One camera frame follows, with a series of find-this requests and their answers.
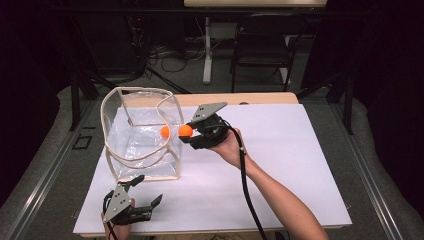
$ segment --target black curtain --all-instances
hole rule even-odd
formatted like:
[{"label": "black curtain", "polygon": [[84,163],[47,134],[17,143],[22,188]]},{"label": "black curtain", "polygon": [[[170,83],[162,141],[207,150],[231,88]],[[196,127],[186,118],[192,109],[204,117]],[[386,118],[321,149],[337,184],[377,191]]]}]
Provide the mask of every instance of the black curtain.
[{"label": "black curtain", "polygon": [[0,205],[49,132],[59,110],[57,93],[70,82],[40,2],[0,3]]},{"label": "black curtain", "polygon": [[[424,28],[419,1],[328,0],[327,10],[379,9],[384,24],[356,65],[354,97],[367,107],[376,152],[405,199],[424,217]],[[368,22],[323,21],[302,86],[310,87],[352,61]]]}]

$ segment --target black cable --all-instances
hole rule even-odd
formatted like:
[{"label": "black cable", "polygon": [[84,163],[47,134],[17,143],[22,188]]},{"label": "black cable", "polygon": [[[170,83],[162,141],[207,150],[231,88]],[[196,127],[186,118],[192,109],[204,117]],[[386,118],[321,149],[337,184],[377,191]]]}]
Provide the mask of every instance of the black cable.
[{"label": "black cable", "polygon": [[[112,198],[112,195],[113,195],[113,190],[110,192],[110,193],[108,193],[106,196],[105,196],[105,198],[103,199],[103,214],[106,214],[106,210],[107,210],[107,207],[108,207],[108,205],[109,205],[109,202],[110,202],[110,200],[111,200],[111,198]],[[113,228],[115,227],[115,226],[111,226],[111,224],[110,224],[110,221],[108,221],[108,222],[106,222],[106,225],[107,225],[107,227],[109,228],[109,235],[108,235],[108,240],[110,239],[110,235],[112,234],[112,236],[113,236],[113,239],[115,239],[115,240],[118,240],[118,236],[116,236],[116,234],[115,234],[115,231],[113,231]]]},{"label": "black cable", "polygon": [[249,195],[249,189],[247,188],[247,179],[246,179],[246,162],[245,162],[245,150],[243,147],[243,142],[241,141],[240,135],[237,133],[237,131],[232,128],[231,126],[228,126],[228,128],[234,133],[234,136],[237,139],[237,142],[240,146],[239,155],[240,155],[240,170],[241,170],[241,182],[243,185],[243,193],[244,197],[246,198],[247,205],[249,206],[249,210],[253,216],[253,219],[255,220],[256,226],[258,227],[259,233],[261,234],[262,239],[267,240],[268,238],[265,235],[265,232],[262,228],[261,222],[259,221],[258,215],[256,214],[255,209],[253,208],[252,200],[250,199]]}]

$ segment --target cable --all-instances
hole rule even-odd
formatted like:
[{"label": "cable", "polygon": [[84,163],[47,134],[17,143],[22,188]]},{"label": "cable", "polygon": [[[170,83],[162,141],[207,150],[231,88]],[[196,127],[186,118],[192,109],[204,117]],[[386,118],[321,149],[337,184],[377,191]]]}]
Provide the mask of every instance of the cable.
[{"label": "cable", "polygon": [[243,142],[241,141],[241,137],[237,133],[237,131],[234,128],[232,128],[229,124],[228,124],[228,128],[234,133],[234,136],[236,137],[237,142],[238,142],[239,147],[240,147],[240,150],[239,150],[240,170],[241,170],[241,182],[242,182],[242,185],[243,185],[244,197],[246,198],[247,205],[249,207],[250,212],[252,213],[253,219],[255,220],[256,226],[258,227],[258,230],[259,230],[259,233],[261,234],[262,239],[267,240],[268,238],[265,235],[265,232],[262,228],[261,222],[259,221],[258,215],[256,214],[256,211],[253,207],[252,200],[250,199],[250,195],[249,195],[249,189],[247,188],[246,162],[245,162],[245,156],[244,156],[245,151],[244,151],[244,147],[243,147]]}]

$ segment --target chair leg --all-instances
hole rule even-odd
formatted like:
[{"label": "chair leg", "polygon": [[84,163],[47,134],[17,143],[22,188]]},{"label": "chair leg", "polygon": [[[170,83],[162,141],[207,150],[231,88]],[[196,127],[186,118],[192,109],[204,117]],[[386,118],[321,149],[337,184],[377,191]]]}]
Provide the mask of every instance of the chair leg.
[{"label": "chair leg", "polygon": [[289,86],[290,73],[291,73],[291,67],[289,66],[287,68],[286,80],[284,81],[284,90],[283,90],[284,92],[287,91],[287,87]]},{"label": "chair leg", "polygon": [[233,73],[233,76],[231,77],[231,92],[234,93],[234,85],[236,83],[236,64],[232,66],[231,72]]}]

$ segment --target human arm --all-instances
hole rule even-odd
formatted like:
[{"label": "human arm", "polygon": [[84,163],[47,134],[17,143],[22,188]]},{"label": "human arm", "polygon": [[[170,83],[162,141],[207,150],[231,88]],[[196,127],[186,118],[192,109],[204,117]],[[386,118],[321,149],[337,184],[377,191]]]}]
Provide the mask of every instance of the human arm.
[{"label": "human arm", "polygon": [[[135,200],[134,198],[131,198],[131,206],[134,207],[135,206]],[[113,232],[115,233],[116,237],[118,238],[118,240],[125,240],[128,239],[128,237],[130,236],[131,233],[131,224],[127,224],[127,225],[114,225],[112,222],[110,222]],[[106,223],[103,223],[103,227],[105,228],[105,233],[106,233],[106,239],[107,240],[114,240],[113,235],[110,232],[109,227],[107,226]]]},{"label": "human arm", "polygon": [[[211,148],[229,164],[240,169],[239,149],[232,131],[229,131],[225,141]],[[289,189],[260,168],[247,152],[245,163],[246,175],[255,183],[277,218],[295,239],[328,239],[311,210]]]}]

